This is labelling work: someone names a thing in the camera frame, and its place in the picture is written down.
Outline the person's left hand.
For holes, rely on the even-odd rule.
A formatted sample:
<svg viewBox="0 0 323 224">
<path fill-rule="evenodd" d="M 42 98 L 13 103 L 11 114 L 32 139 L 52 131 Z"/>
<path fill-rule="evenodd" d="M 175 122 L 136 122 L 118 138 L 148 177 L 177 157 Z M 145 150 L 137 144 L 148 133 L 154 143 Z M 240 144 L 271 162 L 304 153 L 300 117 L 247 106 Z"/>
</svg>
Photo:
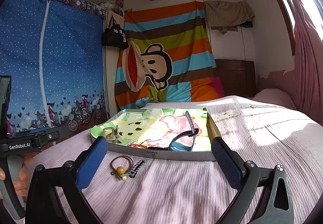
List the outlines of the person's left hand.
<svg viewBox="0 0 323 224">
<path fill-rule="evenodd" d="M 31 155 L 24 155 L 24 163 L 19 171 L 19 176 L 13 181 L 15 192 L 20 197 L 27 197 L 29 180 L 29 170 L 27 166 L 32 163 L 33 157 Z"/>
</svg>

